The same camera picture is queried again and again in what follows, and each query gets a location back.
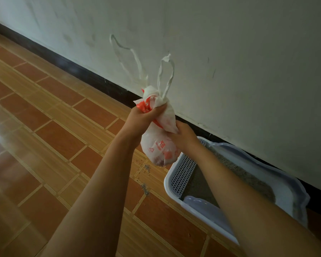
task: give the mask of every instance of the left hand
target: left hand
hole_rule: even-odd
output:
[[[156,107],[148,113],[143,113],[137,107],[133,107],[117,136],[131,139],[133,147],[136,148],[150,123],[165,111],[166,106],[167,104]]]

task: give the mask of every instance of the black baseboard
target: black baseboard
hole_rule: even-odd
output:
[[[42,45],[30,40],[29,38],[26,38],[25,36],[9,29],[8,27],[2,24],[0,24],[0,34],[14,41],[20,46],[26,48],[27,50],[33,52],[39,57],[45,59],[51,64],[54,64],[60,69],[63,69],[65,72],[93,86],[97,90],[100,90],[101,92],[109,95],[110,97],[114,98],[120,103],[127,105],[130,108],[135,106],[135,103],[133,102],[133,100],[137,100],[141,98],[140,96],[124,89],[121,86],[118,86],[117,84],[114,84],[113,82],[99,76],[94,72],[91,72],[90,70],[76,64],[75,62],[66,59],[65,57],[49,50],[48,48],[43,47]],[[189,124],[197,136],[204,137],[213,142],[226,142],[223,139],[203,130],[202,128],[182,119],[179,116],[176,116],[176,119]],[[265,164],[271,165],[253,156],[252,154],[250,155]],[[304,181],[301,181],[301,182],[305,187],[306,191],[308,192],[308,194],[310,195],[310,202],[308,203],[307,207],[321,214],[321,190],[315,188],[312,185],[309,185]]]

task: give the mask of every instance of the right arm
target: right arm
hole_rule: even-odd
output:
[[[168,133],[177,147],[200,167],[216,201],[248,256],[321,256],[321,242],[301,224],[226,168],[177,121]]]

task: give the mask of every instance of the left arm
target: left arm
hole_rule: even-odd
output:
[[[131,110],[90,182],[50,239],[42,257],[115,256],[134,149],[165,106]]]

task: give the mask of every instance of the bag handle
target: bag handle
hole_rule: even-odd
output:
[[[159,92],[159,96],[162,97],[162,99],[164,99],[166,97],[166,95],[168,94],[168,91],[169,91],[169,88],[171,86],[171,83],[172,83],[172,79],[174,78],[174,71],[175,71],[175,64],[173,62],[173,60],[170,59],[170,55],[167,55],[165,57],[162,58],[161,62],[160,62],[160,66],[159,66],[159,71],[158,71],[158,77],[157,77],[157,87],[158,87],[158,92]],[[163,61],[164,62],[168,62],[171,64],[171,67],[172,67],[172,73],[171,73],[171,76],[170,76],[170,79],[168,81],[168,83],[166,84],[166,88],[164,90],[164,93],[163,95],[161,95],[161,77],[163,75]]]
[[[146,81],[146,86],[148,86],[148,75],[145,74],[143,66],[140,63],[140,60],[138,58],[137,53],[134,51],[134,49],[130,49],[129,47],[124,47],[123,45],[121,45],[118,40],[115,38],[115,36],[113,34],[111,34],[109,36],[109,42],[111,43],[111,46],[113,47],[114,53],[117,56],[122,68],[124,69],[124,71],[127,73],[127,75],[130,77],[130,79],[133,81],[133,76],[131,74],[131,72],[124,66],[122,60],[121,60],[121,54],[119,52],[119,50],[113,45],[113,39],[115,40],[115,43],[118,45],[118,47],[125,49],[125,50],[130,50],[134,56],[134,60],[137,63],[137,67],[138,67],[138,72],[139,72],[139,78],[140,79],[144,79]]]

